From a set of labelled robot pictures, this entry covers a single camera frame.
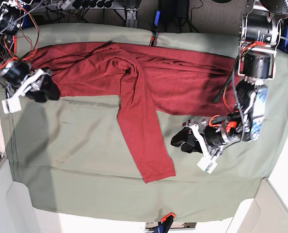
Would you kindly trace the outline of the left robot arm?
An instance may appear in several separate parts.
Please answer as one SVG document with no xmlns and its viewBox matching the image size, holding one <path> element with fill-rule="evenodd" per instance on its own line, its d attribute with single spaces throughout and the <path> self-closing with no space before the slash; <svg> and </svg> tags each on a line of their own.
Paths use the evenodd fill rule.
<svg viewBox="0 0 288 233">
<path fill-rule="evenodd" d="M 240 26 L 239 53 L 233 69 L 214 97 L 225 98 L 232 86 L 235 105 L 226 116 L 213 116 L 201 123 L 188 121 L 171 140 L 183 152 L 202 153 L 216 159 L 224 149 L 257 140 L 264 121 L 268 88 L 275 77 L 277 47 L 282 39 L 281 21 L 288 18 L 288 0 L 249 0 Z"/>
</svg>

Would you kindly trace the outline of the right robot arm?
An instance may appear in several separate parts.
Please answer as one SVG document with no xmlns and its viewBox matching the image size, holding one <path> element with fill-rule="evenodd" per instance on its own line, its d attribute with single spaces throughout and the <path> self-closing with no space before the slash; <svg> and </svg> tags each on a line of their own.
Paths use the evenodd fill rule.
<svg viewBox="0 0 288 233">
<path fill-rule="evenodd" d="M 39 1 L 33 5 L 31 0 L 3 0 L 0 3 L 0 85 L 8 98 L 19 94 L 39 103 L 60 98 L 60 91 L 51 78 L 50 69 L 32 67 L 39 40 L 32 42 L 22 33 L 26 17 L 31 20 L 36 32 L 40 32 L 31 13 L 41 4 Z M 28 52 L 22 56 L 17 54 L 18 33 L 22 33 L 21 36 L 30 45 Z"/>
</svg>

